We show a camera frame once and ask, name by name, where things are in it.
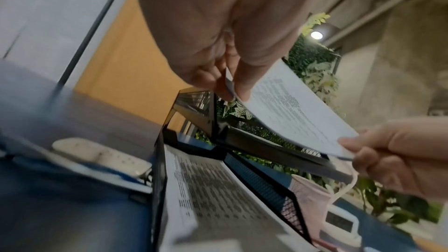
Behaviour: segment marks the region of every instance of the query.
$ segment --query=paper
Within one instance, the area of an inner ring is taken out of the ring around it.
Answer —
[[[168,223],[159,251],[316,252],[222,162],[165,146]]]
[[[227,88],[236,96],[228,70],[226,77]],[[346,160],[354,158],[337,139],[356,137],[357,132],[281,59],[257,82],[251,98],[241,103],[267,128],[293,144]]]

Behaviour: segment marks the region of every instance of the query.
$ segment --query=black metal strip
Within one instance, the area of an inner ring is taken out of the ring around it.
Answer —
[[[104,5],[103,9],[99,13],[98,17],[95,19],[93,25],[90,27],[89,32],[87,32],[87,35],[85,36],[85,38],[83,39],[81,45],[79,46],[79,48],[75,52],[75,55],[70,60],[70,63],[67,66],[67,68],[65,69],[65,71],[62,74],[61,78],[59,79],[58,84],[65,85],[65,83],[67,83],[70,75],[72,74],[73,70],[75,69],[76,65],[78,64],[79,59],[81,58],[81,56],[83,55],[85,49],[87,48],[87,46],[89,45],[90,41],[92,40],[93,35],[95,35],[95,32],[97,31],[99,25],[101,24],[101,22],[103,21],[104,17],[106,16],[107,11],[109,11],[109,9],[111,8],[113,2],[114,2],[114,0],[107,0],[106,4]]]

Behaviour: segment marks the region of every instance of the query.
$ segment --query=yellow board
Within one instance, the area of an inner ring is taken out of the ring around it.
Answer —
[[[188,87],[159,51],[138,0],[127,0],[75,91],[163,124],[177,92]]]

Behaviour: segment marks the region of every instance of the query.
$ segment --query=black mesh tray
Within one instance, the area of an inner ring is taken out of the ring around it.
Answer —
[[[153,223],[152,240],[157,251],[159,238],[163,236],[166,220],[162,218],[167,175],[165,170],[164,144],[187,154],[224,161],[235,176],[258,197],[272,212],[305,240],[311,243],[307,227],[293,192],[267,176],[244,158],[229,150],[216,146],[212,150],[181,143],[174,131],[163,128],[156,142],[156,163],[153,166]]]

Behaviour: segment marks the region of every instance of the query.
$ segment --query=white device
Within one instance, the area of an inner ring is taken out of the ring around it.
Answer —
[[[325,231],[332,238],[352,247],[361,247],[362,237],[358,234],[359,220],[348,211],[328,206],[328,213],[323,224]]]
[[[145,160],[82,138],[61,139],[52,147],[79,161],[96,163],[135,178],[151,168],[151,163]]]

